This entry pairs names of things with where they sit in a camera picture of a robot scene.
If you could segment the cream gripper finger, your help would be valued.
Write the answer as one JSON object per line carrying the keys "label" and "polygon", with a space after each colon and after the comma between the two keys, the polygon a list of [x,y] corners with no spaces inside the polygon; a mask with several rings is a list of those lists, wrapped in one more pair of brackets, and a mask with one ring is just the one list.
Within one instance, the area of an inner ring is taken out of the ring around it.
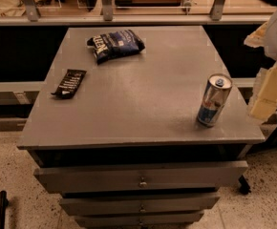
{"label": "cream gripper finger", "polygon": [[270,69],[260,69],[249,99],[248,115],[259,122],[267,121],[277,110],[277,62]]}
{"label": "cream gripper finger", "polygon": [[264,46],[264,39],[266,35],[267,22],[262,24],[256,31],[252,32],[245,38],[244,44],[251,48],[258,48]]}

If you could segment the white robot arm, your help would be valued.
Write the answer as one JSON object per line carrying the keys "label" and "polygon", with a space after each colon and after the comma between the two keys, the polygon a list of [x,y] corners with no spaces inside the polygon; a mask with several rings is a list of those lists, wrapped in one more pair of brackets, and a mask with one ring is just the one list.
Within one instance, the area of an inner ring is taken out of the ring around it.
{"label": "white robot arm", "polygon": [[248,115],[264,122],[277,110],[277,11],[246,37],[245,44],[252,48],[263,47],[265,56],[275,61],[270,69],[259,71],[249,100]]}

